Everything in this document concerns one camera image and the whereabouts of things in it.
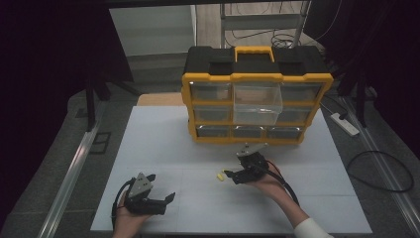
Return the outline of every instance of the white wall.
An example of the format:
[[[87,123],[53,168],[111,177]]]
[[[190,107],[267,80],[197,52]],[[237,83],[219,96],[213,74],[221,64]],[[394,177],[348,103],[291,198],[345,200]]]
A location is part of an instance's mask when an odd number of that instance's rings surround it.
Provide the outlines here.
[[[192,6],[110,9],[126,57],[186,53],[195,42]]]

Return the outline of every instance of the white table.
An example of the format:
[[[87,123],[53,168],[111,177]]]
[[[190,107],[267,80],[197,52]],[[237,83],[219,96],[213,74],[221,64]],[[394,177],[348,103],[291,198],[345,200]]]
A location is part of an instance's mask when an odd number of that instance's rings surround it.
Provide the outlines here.
[[[149,198],[176,192],[165,215],[153,216],[142,233],[292,234],[273,201],[250,186],[216,178],[222,169],[242,168],[236,153],[244,145],[194,143],[187,120],[184,106],[133,108],[91,230],[112,230],[111,206],[118,190],[142,172],[157,175]],[[275,160],[302,208],[328,233],[371,233],[321,111],[301,145],[269,146],[260,152]]]

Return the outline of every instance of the small yellow block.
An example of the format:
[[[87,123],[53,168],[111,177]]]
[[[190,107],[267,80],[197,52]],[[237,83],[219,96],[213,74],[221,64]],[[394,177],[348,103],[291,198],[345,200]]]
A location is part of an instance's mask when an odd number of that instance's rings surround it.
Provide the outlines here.
[[[217,179],[219,179],[220,181],[225,180],[225,178],[222,176],[222,174],[217,174]]]

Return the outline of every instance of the power strip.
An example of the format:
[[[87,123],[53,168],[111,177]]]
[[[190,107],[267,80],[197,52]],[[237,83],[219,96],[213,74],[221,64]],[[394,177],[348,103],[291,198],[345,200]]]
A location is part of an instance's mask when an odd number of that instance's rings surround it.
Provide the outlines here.
[[[347,132],[351,137],[354,137],[358,135],[360,132],[356,127],[354,127],[350,122],[348,122],[346,119],[340,119],[339,113],[334,113],[330,116],[333,121],[335,121],[343,130]]]

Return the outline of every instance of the yellow object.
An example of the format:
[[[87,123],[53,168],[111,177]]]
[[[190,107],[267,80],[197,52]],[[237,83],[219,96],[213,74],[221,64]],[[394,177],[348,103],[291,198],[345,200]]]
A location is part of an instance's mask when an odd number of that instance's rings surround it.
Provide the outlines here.
[[[193,47],[182,77],[196,142],[300,144],[333,77],[315,47]]]
[[[217,179],[219,179],[220,181],[224,181],[225,178],[223,177],[222,174],[217,174]]]

